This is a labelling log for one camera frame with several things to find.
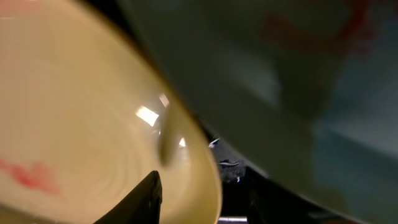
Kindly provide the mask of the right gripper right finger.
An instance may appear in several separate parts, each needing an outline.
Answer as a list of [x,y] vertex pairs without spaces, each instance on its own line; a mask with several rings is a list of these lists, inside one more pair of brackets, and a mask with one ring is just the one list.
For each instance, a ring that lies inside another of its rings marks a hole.
[[248,195],[248,223],[336,224],[342,217],[284,190],[250,167],[245,181]]

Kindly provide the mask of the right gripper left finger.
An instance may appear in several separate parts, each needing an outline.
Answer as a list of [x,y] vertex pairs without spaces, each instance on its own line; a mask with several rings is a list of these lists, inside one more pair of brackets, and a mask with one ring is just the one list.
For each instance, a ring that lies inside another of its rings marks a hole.
[[161,179],[153,170],[95,224],[159,224],[161,204]]

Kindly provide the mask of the yellow plate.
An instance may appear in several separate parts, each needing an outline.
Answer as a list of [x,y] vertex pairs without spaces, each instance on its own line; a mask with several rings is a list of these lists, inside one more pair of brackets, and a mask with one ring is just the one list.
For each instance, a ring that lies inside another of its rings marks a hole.
[[159,223],[216,223],[203,131],[123,34],[81,1],[1,2],[1,222],[95,223],[150,172]]

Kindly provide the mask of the pale green plate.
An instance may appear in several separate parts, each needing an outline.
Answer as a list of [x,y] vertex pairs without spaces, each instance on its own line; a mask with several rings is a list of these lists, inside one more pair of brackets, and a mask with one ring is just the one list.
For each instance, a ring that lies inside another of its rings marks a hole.
[[397,2],[119,1],[204,125],[283,188],[397,222]]

